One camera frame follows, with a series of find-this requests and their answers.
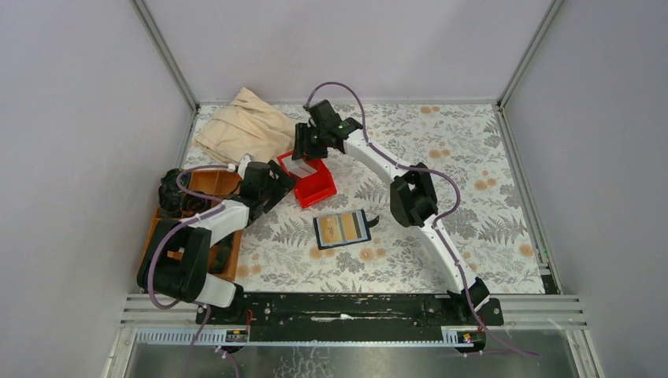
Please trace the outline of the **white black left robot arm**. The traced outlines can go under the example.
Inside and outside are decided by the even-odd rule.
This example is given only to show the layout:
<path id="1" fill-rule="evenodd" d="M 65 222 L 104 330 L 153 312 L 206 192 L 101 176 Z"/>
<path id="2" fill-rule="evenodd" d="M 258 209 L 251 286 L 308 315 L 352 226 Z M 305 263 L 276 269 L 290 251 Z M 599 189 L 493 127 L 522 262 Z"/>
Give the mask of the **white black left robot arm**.
<path id="1" fill-rule="evenodd" d="M 237 174 L 238 192 L 218 198 L 179 184 L 183 193 L 208 200 L 213 207 L 191 217 L 160 220 L 136 279 L 158 309 L 171 309 L 180 302 L 214 306 L 222 321 L 233 324 L 244 313 L 243 300 L 236 297 L 242 288 L 208 272 L 210 248 L 268 213 L 295 188 L 296 181 L 275 161 L 207 165 L 204 169 Z"/>

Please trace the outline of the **orange credit card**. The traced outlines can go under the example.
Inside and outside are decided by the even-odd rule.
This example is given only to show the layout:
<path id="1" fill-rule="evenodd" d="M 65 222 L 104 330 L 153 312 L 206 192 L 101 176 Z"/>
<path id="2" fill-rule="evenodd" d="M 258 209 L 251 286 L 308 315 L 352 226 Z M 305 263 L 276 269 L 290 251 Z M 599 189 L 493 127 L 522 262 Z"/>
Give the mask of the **orange credit card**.
<path id="1" fill-rule="evenodd" d="M 340 219 L 337 215 L 320 217 L 318 221 L 323 246 L 331 246 L 343 242 Z"/>

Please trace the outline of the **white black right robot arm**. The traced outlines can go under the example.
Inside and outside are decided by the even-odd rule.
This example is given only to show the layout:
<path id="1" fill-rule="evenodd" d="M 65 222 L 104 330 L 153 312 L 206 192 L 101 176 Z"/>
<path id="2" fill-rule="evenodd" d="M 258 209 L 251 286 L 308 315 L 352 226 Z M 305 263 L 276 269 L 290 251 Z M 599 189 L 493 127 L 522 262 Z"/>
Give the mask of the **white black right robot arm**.
<path id="1" fill-rule="evenodd" d="M 472 324 L 483 313 L 491 294 L 485 283 L 463 261 L 442 224 L 432 178 L 437 171 L 422 163 L 400 160 L 369 137 L 364 120 L 342 118 L 327 100 L 305 104 L 309 114 L 305 124 L 295 127 L 294 159 L 326 158 L 338 150 L 361 162 L 389 186 L 390 211 L 395 221 L 414 230 L 425 248 L 440 259 L 449 275 L 446 292 L 452 302 L 453 317 Z"/>

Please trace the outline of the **black leather card holder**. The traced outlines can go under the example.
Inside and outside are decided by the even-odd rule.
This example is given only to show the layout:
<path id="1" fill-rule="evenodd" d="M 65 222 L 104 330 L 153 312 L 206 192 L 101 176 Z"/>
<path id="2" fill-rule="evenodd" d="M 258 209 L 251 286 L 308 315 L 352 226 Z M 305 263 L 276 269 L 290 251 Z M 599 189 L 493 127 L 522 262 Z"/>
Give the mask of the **black leather card holder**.
<path id="1" fill-rule="evenodd" d="M 370 230 L 380 218 L 368 218 L 363 209 L 329 214 L 313 219 L 317 248 L 327 250 L 372 239 Z"/>

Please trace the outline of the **stack of credit cards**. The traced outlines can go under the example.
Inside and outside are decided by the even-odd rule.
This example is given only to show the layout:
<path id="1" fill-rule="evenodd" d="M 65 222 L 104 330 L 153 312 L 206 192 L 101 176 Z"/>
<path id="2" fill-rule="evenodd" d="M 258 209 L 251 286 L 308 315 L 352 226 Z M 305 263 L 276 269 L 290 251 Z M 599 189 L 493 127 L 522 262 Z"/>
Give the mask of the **stack of credit cards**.
<path id="1" fill-rule="evenodd" d="M 305 179 L 317 173 L 317 169 L 309 165 L 303 159 L 292 160 L 290 158 L 284 163 L 284 165 L 288 172 L 298 180 Z"/>

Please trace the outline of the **red plastic bin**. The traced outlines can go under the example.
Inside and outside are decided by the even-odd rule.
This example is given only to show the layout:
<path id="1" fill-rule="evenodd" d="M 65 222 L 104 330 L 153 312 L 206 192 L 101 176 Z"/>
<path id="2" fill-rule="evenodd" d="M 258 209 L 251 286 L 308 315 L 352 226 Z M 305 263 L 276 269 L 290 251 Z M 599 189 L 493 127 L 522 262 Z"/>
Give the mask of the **red plastic bin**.
<path id="1" fill-rule="evenodd" d="M 311 207 L 325 199 L 331 198 L 337 193 L 336 185 L 332 174 L 326 164 L 321 159 L 306 161 L 309 165 L 317 169 L 317 173 L 305 179 L 298 180 L 286 169 L 284 163 L 291 158 L 291 152 L 279 155 L 277 157 L 280 167 L 293 177 L 297 184 L 294 188 L 295 197 L 300 206 L 305 209 Z"/>

